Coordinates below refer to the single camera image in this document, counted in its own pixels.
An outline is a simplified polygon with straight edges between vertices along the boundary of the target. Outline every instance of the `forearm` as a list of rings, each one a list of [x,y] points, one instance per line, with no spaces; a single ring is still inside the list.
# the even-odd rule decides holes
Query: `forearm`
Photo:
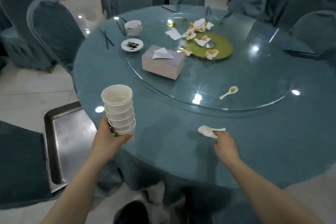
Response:
[[[84,224],[102,167],[88,158],[41,224]]]
[[[264,224],[308,224],[321,220],[298,200],[257,174],[244,162],[226,165]]]

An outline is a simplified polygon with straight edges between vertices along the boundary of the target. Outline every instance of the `dark food scraps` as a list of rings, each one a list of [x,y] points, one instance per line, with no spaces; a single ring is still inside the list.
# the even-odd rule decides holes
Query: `dark food scraps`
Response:
[[[136,43],[132,43],[132,42],[128,42],[126,44],[126,46],[130,49],[130,50],[134,50],[135,48],[137,48],[139,46],[139,44]]]

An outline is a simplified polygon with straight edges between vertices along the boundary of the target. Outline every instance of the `hand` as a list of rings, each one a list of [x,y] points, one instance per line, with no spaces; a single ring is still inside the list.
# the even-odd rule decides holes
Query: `hand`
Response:
[[[102,166],[105,165],[114,157],[119,148],[132,136],[133,133],[113,136],[110,130],[109,120],[106,115],[103,115],[93,140],[90,159]]]
[[[235,140],[228,132],[215,132],[218,140],[215,142],[215,152],[218,158],[228,165],[231,162],[240,160]]]

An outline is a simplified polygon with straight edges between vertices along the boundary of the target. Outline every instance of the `dining table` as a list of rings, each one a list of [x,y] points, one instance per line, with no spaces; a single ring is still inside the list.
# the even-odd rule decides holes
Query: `dining table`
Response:
[[[216,156],[215,139],[198,128],[226,128],[241,159],[280,188],[321,174],[336,160],[335,67],[328,60],[286,54],[283,50],[312,49],[255,18],[238,13],[223,18],[227,11],[203,6],[165,7],[170,10],[152,6],[129,11],[90,32],[74,61],[77,97],[98,126],[105,115],[101,92],[115,84],[132,89],[134,141],[115,157],[131,190],[163,181],[165,205],[185,196],[189,208],[202,216],[220,211],[226,223],[258,223],[238,183]],[[209,35],[232,44],[230,56],[186,56],[176,80],[142,69],[141,57],[152,45],[174,51],[185,46],[166,31],[175,27],[183,34],[190,22],[201,18],[214,24]],[[137,52],[121,48],[122,41],[134,38],[119,29],[124,20],[142,23],[136,38],[143,48]],[[99,29],[115,46],[107,48]],[[232,86],[239,91],[220,100]]]

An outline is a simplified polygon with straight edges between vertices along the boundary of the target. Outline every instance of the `person's left hand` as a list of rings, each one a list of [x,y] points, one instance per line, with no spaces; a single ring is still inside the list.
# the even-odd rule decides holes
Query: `person's left hand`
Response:
[[[110,130],[107,116],[103,115],[93,140],[90,159],[101,165],[105,165],[114,157],[119,148],[132,136],[133,133],[114,136]]]

